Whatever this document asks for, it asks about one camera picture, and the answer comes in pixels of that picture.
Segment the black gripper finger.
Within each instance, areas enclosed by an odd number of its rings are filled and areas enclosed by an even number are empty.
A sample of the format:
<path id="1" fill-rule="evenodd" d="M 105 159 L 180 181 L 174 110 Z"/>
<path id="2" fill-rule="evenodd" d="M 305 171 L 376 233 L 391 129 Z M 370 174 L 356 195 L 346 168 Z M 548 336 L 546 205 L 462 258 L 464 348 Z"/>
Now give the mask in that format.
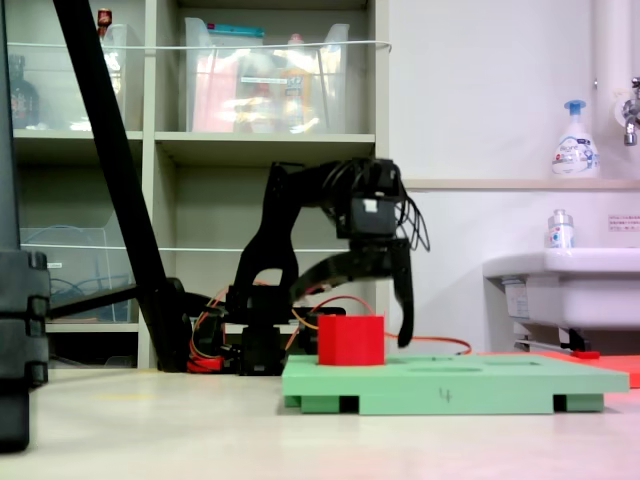
<path id="1" fill-rule="evenodd" d="M 391 249 L 392 278 L 395 299 L 402 309 L 402 323 L 397 334 L 399 348 L 407 347 L 414 331 L 413 278 L 409 247 Z"/>
<path id="2" fill-rule="evenodd" d="M 289 301 L 315 295 L 327 288 L 363 280 L 391 279 L 396 297 L 400 297 L 399 257 L 389 248 L 344 252 L 331 256 L 304 272 L 289 289 Z"/>

